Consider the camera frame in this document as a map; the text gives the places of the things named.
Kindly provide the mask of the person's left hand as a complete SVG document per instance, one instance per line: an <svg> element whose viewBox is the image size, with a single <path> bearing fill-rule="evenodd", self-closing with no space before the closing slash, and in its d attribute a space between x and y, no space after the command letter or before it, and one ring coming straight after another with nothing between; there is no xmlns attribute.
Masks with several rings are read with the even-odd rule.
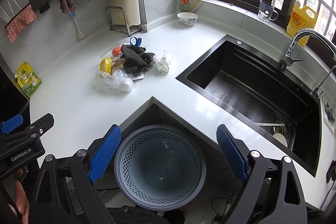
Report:
<svg viewBox="0 0 336 224"><path fill-rule="evenodd" d="M30 204L26 197L26 193L23 189L22 184L17 180L17 178L20 178L23 174L22 169L19 169L15 172L15 206L17 207L17 210L20 212L21 216L21 222L23 224L29 223L29 208Z"/></svg>

